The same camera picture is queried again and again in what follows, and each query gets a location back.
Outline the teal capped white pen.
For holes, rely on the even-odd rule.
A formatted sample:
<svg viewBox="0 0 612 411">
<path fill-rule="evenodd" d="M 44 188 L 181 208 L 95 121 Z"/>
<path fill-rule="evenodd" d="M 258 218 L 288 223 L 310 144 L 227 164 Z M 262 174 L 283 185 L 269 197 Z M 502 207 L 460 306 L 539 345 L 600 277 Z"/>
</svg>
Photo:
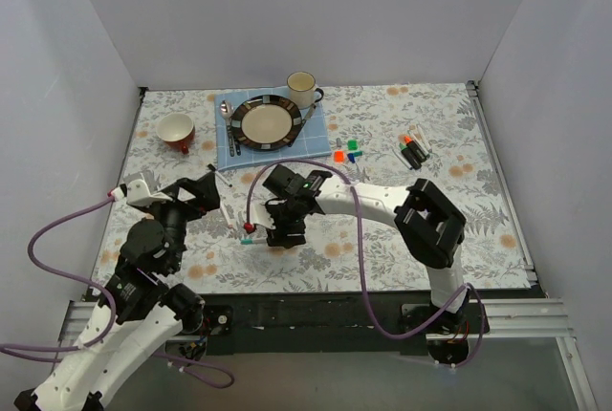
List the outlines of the teal capped white pen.
<svg viewBox="0 0 612 411">
<path fill-rule="evenodd" d="M 420 139 L 420 137 L 418 136 L 418 134 L 414 131 L 414 130 L 410 130 L 408 132 L 408 135 L 415 141 L 416 144 L 419 145 L 419 147 L 421 148 L 421 151 L 426 155 L 426 157 L 428 158 L 430 153 L 428 151 L 428 149 L 426 148 L 425 144 L 422 142 L 422 140 Z"/>
</svg>

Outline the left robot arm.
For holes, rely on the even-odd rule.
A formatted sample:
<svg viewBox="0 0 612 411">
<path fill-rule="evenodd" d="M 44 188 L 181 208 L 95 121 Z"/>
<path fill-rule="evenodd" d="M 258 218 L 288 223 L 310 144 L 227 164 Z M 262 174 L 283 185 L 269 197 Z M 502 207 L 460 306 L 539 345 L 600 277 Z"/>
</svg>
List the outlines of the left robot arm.
<svg viewBox="0 0 612 411">
<path fill-rule="evenodd" d="M 108 203 L 126 201 L 144 213 L 127 233 L 115 271 L 75 343 L 52 373 L 21 392 L 19 410 L 103 410 L 126 380 L 171 337 L 196 333 L 204 299 L 184 284 L 168 287 L 186 251 L 186 227 L 216 210 L 215 175 L 181 178 L 164 188 L 134 175 L 111 190 Z"/>
</svg>

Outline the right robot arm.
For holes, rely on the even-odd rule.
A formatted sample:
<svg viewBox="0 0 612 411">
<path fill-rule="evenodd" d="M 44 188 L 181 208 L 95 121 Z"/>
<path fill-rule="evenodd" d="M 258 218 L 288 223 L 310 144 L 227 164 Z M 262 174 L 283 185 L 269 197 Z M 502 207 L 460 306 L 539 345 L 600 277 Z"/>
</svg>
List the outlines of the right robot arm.
<svg viewBox="0 0 612 411">
<path fill-rule="evenodd" d="M 308 215 L 350 215 L 393 227 L 409 255 L 426 268 L 432 322 L 437 332 L 454 332 L 468 319 L 469 290 L 461 262 L 466 218 L 431 181 L 410 186 L 352 183 L 322 168 L 303 177 L 278 164 L 263 186 L 273 196 L 248 201 L 249 222 L 264 227 L 270 247 L 305 243 Z"/>
</svg>

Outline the green capped black highlighter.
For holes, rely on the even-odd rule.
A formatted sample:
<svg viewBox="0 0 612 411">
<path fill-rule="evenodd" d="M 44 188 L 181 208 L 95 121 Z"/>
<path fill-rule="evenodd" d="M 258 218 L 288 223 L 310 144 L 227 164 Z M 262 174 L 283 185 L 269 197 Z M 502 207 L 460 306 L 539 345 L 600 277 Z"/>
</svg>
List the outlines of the green capped black highlighter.
<svg viewBox="0 0 612 411">
<path fill-rule="evenodd" d="M 413 142 L 402 147 L 401 155 L 414 170 L 419 170 L 426 160 L 419 148 Z"/>
</svg>

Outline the pink pen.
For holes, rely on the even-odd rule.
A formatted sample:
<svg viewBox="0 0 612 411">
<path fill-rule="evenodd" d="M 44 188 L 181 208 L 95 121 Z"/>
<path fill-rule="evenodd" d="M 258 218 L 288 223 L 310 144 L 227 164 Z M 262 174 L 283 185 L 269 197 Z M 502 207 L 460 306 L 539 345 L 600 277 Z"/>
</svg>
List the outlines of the pink pen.
<svg viewBox="0 0 612 411">
<path fill-rule="evenodd" d="M 230 228 L 230 229 L 234 229 L 233 220 L 230 218 L 230 215 L 229 215 L 229 213 L 227 211 L 227 208 L 225 207 L 225 205 L 223 203 L 220 204 L 220 210 L 221 210 L 221 213 L 222 213 L 222 215 L 224 217 L 224 220 L 225 220 L 225 222 L 227 224 L 227 227 Z"/>
</svg>

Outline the blue capped white pen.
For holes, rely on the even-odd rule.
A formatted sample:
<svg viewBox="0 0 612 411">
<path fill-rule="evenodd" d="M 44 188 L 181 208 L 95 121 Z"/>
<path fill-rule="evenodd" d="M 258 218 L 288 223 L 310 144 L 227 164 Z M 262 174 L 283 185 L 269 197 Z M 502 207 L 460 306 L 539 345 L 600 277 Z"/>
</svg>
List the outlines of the blue capped white pen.
<svg viewBox="0 0 612 411">
<path fill-rule="evenodd" d="M 399 159 L 402 160 L 403 164 L 409 169 L 409 170 L 416 170 L 413 165 L 411 164 L 410 160 L 402 153 L 401 150 L 395 150 L 396 155 L 398 156 Z"/>
</svg>

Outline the orange black highlighter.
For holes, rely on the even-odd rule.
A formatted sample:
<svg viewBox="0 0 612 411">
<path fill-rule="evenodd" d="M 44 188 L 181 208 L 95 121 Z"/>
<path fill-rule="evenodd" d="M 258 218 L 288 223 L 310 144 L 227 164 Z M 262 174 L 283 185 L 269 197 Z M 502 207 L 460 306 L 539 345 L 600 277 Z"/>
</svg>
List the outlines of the orange black highlighter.
<svg viewBox="0 0 612 411">
<path fill-rule="evenodd" d="M 421 151 L 421 148 L 419 147 L 419 145 L 416 144 L 415 141 L 410 136 L 404 136 L 404 142 L 405 142 L 406 148 L 410 150 L 410 152 L 414 155 L 414 157 L 419 162 L 426 161 L 427 159 L 426 155 Z"/>
</svg>

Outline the teal ended white pen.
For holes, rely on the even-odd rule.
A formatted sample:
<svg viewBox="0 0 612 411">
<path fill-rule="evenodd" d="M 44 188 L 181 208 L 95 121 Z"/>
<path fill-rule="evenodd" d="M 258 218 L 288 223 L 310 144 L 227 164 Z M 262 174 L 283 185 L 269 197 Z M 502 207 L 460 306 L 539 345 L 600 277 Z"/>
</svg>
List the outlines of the teal ended white pen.
<svg viewBox="0 0 612 411">
<path fill-rule="evenodd" d="M 266 238 L 246 238 L 246 239 L 241 239 L 240 244 L 241 245 L 262 245 L 262 244 L 267 245 L 268 241 Z"/>
</svg>

